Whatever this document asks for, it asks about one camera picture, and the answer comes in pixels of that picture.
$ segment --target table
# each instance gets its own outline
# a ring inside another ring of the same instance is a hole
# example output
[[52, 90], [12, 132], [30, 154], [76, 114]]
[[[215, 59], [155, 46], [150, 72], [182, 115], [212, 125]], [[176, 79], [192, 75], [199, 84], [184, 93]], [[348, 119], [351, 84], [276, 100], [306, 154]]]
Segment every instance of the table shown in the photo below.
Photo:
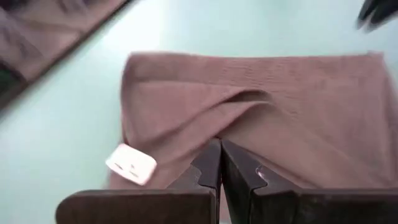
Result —
[[224, 56], [385, 53], [398, 72], [398, 20], [356, 30], [363, 0], [141, 0], [128, 5], [0, 115], [0, 222], [55, 223], [58, 203], [102, 188], [121, 139], [127, 56], [170, 50]]

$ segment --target dark object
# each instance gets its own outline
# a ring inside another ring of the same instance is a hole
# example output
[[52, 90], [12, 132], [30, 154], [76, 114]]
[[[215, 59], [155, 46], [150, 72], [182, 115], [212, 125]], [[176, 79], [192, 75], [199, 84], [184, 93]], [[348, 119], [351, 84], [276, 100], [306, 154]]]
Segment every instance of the dark object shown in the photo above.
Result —
[[165, 190], [87, 190], [63, 200], [58, 224], [217, 224], [220, 204], [220, 142], [214, 140]]
[[360, 25], [369, 19], [371, 28], [386, 22], [398, 11], [396, 0], [365, 0], [358, 19]]
[[301, 189], [222, 141], [222, 177], [233, 224], [398, 223], [396, 190]]
[[25, 83], [24, 77], [6, 62], [0, 60], [0, 96], [20, 83]]
[[10, 11], [26, 4], [28, 1], [29, 0], [0, 0], [0, 7], [6, 11]]

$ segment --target brown towel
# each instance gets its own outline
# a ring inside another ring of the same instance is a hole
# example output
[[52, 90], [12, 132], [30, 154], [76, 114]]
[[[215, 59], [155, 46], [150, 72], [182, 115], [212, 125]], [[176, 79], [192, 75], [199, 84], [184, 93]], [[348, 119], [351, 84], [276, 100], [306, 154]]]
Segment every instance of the brown towel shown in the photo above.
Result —
[[397, 186], [397, 116], [382, 55], [221, 58], [135, 54], [126, 65], [124, 138], [165, 188], [214, 136], [302, 187]]

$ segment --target label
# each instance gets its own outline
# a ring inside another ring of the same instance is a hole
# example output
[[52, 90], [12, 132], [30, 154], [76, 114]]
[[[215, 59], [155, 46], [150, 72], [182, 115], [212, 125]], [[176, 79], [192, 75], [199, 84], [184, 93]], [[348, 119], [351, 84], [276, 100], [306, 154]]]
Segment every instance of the label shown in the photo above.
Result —
[[156, 168], [151, 156], [126, 144], [120, 144], [105, 164], [120, 176], [139, 185], [145, 185]]

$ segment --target fabric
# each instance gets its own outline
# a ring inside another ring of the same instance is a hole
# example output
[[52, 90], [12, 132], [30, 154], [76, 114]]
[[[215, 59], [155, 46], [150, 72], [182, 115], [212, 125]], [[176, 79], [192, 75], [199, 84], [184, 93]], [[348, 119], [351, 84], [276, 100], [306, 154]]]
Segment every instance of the fabric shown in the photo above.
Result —
[[0, 58], [36, 80], [128, 2], [0, 0]]
[[158, 162], [145, 188], [166, 188], [215, 136], [301, 187], [397, 186], [398, 104], [380, 54], [133, 54], [121, 108], [126, 142]]

